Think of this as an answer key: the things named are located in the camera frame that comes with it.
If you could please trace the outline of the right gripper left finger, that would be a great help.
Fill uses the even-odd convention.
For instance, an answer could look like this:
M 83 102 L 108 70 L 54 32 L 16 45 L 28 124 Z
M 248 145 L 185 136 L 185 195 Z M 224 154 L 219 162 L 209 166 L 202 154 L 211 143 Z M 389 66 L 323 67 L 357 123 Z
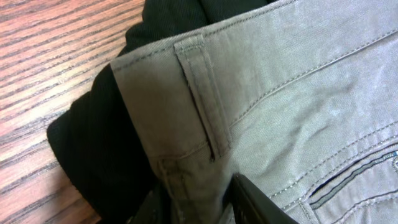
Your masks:
M 171 224 L 170 197 L 163 186 L 155 186 L 126 224 Z

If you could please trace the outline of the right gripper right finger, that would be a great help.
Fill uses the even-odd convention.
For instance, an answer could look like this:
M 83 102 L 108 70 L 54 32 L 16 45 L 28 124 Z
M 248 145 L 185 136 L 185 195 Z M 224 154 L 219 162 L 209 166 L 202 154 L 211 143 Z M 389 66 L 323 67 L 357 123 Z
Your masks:
M 231 179 L 231 204 L 236 224 L 297 224 L 242 174 Z

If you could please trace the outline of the grey shorts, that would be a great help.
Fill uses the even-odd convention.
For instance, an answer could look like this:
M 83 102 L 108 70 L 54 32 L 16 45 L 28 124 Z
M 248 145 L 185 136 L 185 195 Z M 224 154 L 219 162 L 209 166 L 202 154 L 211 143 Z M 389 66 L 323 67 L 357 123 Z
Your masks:
M 172 223 L 397 222 L 397 1 L 277 1 L 111 62 Z

